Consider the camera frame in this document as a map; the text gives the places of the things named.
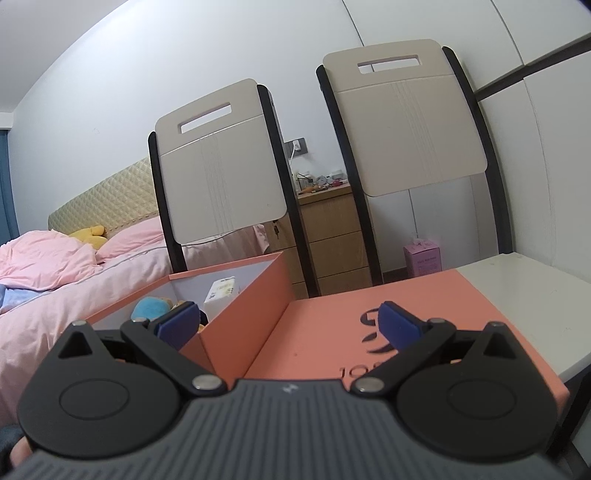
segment pink pillow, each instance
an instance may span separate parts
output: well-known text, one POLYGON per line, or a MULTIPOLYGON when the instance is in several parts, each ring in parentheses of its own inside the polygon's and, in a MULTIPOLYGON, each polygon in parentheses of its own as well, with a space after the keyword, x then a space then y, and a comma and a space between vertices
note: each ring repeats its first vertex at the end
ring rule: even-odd
POLYGON ((110 238, 106 244, 96 252, 97 263, 103 263, 112 258, 129 253, 144 245, 164 240, 164 232, 160 217, 132 225, 110 238))

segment yellow stuffed toy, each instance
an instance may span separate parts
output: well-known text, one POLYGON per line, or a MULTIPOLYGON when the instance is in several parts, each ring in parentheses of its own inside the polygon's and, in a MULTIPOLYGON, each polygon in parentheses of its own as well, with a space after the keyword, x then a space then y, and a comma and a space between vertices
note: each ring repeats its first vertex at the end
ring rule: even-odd
POLYGON ((77 238, 86 244, 91 244, 95 250, 98 250, 107 242, 107 239, 102 236, 104 234, 105 227, 102 225, 97 225, 90 228, 83 228, 82 230, 78 230, 77 232, 71 233, 68 236, 77 238))

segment pink box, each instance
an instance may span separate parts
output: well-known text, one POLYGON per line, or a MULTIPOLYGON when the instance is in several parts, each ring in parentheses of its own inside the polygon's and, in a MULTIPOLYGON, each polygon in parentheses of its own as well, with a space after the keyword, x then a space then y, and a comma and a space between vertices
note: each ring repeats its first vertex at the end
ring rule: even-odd
POLYGON ((417 240, 416 244, 404 247, 408 276, 422 277, 441 271, 439 246, 430 240, 417 240))

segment ceiling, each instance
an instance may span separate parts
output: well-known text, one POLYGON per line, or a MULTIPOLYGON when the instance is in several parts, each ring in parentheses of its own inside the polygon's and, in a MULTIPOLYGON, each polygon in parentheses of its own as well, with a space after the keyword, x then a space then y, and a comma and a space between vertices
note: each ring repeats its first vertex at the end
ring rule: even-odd
POLYGON ((12 112, 51 64, 125 0, 0 0, 0 112, 12 112))

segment upholstered headboard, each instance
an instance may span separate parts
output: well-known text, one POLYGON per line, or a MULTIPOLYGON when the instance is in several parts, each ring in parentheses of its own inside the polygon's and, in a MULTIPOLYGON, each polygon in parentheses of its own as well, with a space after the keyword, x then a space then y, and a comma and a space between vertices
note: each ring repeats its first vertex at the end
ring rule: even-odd
POLYGON ((150 159, 117 172, 50 214, 49 229, 69 235, 103 225, 107 237, 158 215, 150 159))

